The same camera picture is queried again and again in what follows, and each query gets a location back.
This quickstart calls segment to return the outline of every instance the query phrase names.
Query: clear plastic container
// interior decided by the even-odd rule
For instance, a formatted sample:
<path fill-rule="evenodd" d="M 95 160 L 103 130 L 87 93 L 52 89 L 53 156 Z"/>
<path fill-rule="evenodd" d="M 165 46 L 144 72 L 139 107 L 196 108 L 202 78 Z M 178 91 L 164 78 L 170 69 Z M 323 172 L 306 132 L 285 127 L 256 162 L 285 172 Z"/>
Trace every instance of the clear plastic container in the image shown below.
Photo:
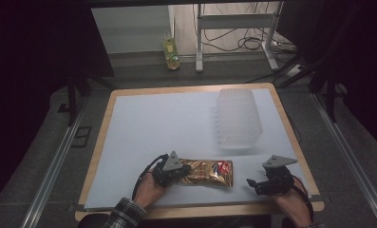
<path fill-rule="evenodd" d="M 219 145 L 250 149 L 262 134 L 262 125 L 250 89 L 221 89 L 217 98 Z"/>

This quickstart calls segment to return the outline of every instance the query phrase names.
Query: hand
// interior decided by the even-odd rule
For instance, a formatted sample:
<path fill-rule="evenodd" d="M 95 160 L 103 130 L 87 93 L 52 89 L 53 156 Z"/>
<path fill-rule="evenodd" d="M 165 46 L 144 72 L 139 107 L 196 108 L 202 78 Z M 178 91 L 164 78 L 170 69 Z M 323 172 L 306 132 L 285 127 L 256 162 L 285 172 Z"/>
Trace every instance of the hand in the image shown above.
<path fill-rule="evenodd" d="M 294 185 L 306 193 L 300 180 L 294 178 Z M 312 224 L 309 208 L 301 196 L 293 189 L 280 195 L 268 196 L 279 206 L 280 210 L 294 223 L 295 227 L 305 227 Z"/>
<path fill-rule="evenodd" d="M 165 190 L 165 188 L 155 183 L 152 173 L 147 173 L 143 176 L 133 201 L 139 206 L 146 208 L 160 199 Z"/>

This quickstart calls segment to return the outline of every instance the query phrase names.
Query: sleeve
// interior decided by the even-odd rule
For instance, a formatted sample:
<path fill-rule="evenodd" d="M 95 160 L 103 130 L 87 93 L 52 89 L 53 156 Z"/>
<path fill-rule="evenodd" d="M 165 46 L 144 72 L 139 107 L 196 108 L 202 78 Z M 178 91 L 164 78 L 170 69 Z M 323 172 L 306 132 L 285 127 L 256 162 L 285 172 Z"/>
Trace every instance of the sleeve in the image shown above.
<path fill-rule="evenodd" d="M 131 199 L 122 198 L 110 214 L 104 228 L 133 228 L 138 226 L 146 211 Z"/>

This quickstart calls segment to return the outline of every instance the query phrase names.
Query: snack bag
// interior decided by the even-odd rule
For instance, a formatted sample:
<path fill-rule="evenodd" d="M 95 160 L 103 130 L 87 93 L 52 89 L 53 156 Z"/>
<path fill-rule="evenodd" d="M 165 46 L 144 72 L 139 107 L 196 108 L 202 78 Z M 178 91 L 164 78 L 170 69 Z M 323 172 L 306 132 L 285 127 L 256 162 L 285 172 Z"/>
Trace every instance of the snack bag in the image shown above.
<path fill-rule="evenodd" d="M 185 160 L 182 164 L 191 165 L 191 171 L 179 182 L 197 185 L 218 185 L 233 187 L 232 161 Z"/>

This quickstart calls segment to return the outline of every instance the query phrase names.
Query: black curtain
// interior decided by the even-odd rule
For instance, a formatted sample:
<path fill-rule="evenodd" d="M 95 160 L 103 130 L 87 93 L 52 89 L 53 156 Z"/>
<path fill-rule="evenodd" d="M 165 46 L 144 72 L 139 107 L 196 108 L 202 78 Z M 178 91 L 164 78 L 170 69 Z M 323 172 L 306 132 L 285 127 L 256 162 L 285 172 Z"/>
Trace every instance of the black curtain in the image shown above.
<path fill-rule="evenodd" d="M 332 62 L 345 104 L 377 140 L 377 3 L 365 1 Z"/>
<path fill-rule="evenodd" d="M 0 2 L 0 191 L 44 121 L 51 94 L 82 72 L 113 76 L 88 5 Z"/>

